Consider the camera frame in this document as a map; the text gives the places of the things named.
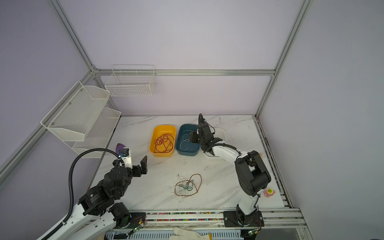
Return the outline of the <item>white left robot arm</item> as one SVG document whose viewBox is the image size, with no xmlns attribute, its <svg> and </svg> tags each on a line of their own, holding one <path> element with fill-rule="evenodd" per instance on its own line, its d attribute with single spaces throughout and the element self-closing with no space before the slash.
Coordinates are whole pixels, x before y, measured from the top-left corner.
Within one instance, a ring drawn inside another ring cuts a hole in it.
<svg viewBox="0 0 384 240">
<path fill-rule="evenodd" d="M 77 162 L 87 154 L 105 152 L 115 156 L 112 169 L 96 186 L 75 201 L 73 174 Z M 86 150 L 71 164 L 68 184 L 70 206 L 68 213 L 52 228 L 40 236 L 41 240 L 91 240 L 114 228 L 129 228 L 129 236 L 145 225 L 146 214 L 132 216 L 120 200 L 125 195 L 133 178 L 147 174 L 148 157 L 144 156 L 139 165 L 132 164 L 131 152 L 122 148 L 118 153 L 105 148 Z"/>
</svg>

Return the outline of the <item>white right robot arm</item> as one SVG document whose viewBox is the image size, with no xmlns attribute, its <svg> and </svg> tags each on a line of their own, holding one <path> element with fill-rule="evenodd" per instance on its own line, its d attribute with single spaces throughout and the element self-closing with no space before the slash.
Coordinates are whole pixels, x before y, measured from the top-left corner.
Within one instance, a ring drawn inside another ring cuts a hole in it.
<svg viewBox="0 0 384 240">
<path fill-rule="evenodd" d="M 253 224 L 262 227 L 262 216 L 259 211 L 261 193 L 271 182 L 271 175 L 257 151 L 244 152 L 226 144 L 215 137 L 212 126 L 199 115 L 198 128 L 190 133 L 192 143 L 198 143 L 204 153 L 218 156 L 235 166 L 237 178 L 243 195 L 235 212 L 235 224 L 248 227 Z"/>
</svg>

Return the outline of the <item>white plastic bin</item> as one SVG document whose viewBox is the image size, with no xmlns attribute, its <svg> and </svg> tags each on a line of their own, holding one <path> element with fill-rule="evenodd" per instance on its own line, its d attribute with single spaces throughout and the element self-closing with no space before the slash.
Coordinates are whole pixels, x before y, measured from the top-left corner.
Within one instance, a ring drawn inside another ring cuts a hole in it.
<svg viewBox="0 0 384 240">
<path fill-rule="evenodd" d="M 214 135 L 214 138 L 220 138 L 220 139 L 222 139 L 222 141 L 223 141 L 224 143 L 227 142 L 226 133 L 225 133 L 225 131 L 224 131 L 223 129 L 221 129 L 221 128 L 215 128 L 215 132 L 213 133 L 213 135 Z M 212 155 L 212 154 L 210 154 L 210 153 L 208 153 L 208 152 L 203 153 L 203 155 L 204 155 L 206 158 L 208 158 L 208 159 L 220 159 L 220 158 L 221 158 L 221 157 L 219 157 L 219 156 L 217 156 L 217 155 Z"/>
</svg>

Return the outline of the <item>teal plastic bin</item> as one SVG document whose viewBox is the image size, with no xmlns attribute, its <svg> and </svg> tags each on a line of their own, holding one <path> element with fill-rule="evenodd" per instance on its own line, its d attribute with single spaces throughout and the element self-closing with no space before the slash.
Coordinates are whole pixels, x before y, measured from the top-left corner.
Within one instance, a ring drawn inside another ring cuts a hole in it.
<svg viewBox="0 0 384 240">
<path fill-rule="evenodd" d="M 196 131 L 197 128 L 198 126 L 193 124 L 183 124 L 179 128 L 175 149 L 180 155 L 192 157 L 198 154 L 200 145 L 190 142 L 190 132 Z"/>
</svg>

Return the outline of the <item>yellow plastic bin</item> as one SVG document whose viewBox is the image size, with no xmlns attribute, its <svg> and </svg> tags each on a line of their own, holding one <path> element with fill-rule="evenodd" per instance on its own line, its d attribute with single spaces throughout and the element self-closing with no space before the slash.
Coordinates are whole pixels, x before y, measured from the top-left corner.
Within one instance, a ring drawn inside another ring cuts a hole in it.
<svg viewBox="0 0 384 240">
<path fill-rule="evenodd" d="M 170 157 L 176 147 L 176 127 L 159 125 L 154 128 L 149 150 L 155 157 Z"/>
</svg>

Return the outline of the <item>white work glove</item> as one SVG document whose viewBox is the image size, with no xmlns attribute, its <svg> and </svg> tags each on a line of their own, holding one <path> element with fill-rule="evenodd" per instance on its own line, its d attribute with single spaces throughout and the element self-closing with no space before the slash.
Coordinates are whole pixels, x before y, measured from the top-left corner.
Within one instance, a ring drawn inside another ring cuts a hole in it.
<svg viewBox="0 0 384 240">
<path fill-rule="evenodd" d="M 184 230 L 181 228 L 174 228 L 173 235 L 169 237 L 169 240 L 212 240 L 212 235 L 200 235 L 195 231 Z"/>
</svg>

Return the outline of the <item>pink green small toy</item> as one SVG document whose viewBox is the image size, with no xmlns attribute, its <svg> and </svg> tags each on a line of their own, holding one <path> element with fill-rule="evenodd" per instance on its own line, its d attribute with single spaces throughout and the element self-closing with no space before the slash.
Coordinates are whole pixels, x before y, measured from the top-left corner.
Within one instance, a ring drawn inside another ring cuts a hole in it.
<svg viewBox="0 0 384 240">
<path fill-rule="evenodd" d="M 271 189 L 271 188 L 267 188 L 263 191 L 263 194 L 266 198 L 269 198 L 269 197 L 272 197 L 274 194 L 276 193 L 275 190 Z"/>
</svg>

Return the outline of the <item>purple pink-handled spatula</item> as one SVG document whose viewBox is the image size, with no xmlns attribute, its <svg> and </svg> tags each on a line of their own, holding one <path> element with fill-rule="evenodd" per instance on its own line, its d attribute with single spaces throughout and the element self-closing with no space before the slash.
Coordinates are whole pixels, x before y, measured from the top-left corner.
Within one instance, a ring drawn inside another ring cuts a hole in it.
<svg viewBox="0 0 384 240">
<path fill-rule="evenodd" d="M 119 155 L 120 154 L 120 150 L 122 149 L 126 149 L 127 147 L 121 143 L 118 143 L 117 146 L 116 146 L 116 153 Z"/>
</svg>

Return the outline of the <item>white mesh wall shelf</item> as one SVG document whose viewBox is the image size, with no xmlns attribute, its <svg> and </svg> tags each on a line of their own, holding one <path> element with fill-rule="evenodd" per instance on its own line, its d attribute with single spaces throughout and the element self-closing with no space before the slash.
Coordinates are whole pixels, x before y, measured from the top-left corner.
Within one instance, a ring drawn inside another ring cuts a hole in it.
<svg viewBox="0 0 384 240">
<path fill-rule="evenodd" d="M 107 148 L 121 112 L 108 107 L 110 92 L 77 82 L 41 120 L 41 125 L 76 154 Z"/>
</svg>

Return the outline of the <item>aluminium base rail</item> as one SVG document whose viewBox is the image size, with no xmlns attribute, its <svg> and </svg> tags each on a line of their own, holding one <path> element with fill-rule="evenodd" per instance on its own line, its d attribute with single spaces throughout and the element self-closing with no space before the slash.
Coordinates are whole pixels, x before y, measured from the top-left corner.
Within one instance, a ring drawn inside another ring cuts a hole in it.
<svg viewBox="0 0 384 240">
<path fill-rule="evenodd" d="M 81 206 L 75 206 L 70 217 L 59 221 L 59 229 L 52 240 L 92 239 L 113 229 L 133 230 L 138 226 L 147 229 L 164 229 L 175 226 L 189 228 L 234 228 L 261 230 L 263 228 L 297 229 L 304 239 L 312 236 L 299 209 L 255 209 L 243 222 L 240 210 L 189 210 L 129 212 L 122 203 L 112 206 L 102 216 L 84 215 Z"/>
</svg>

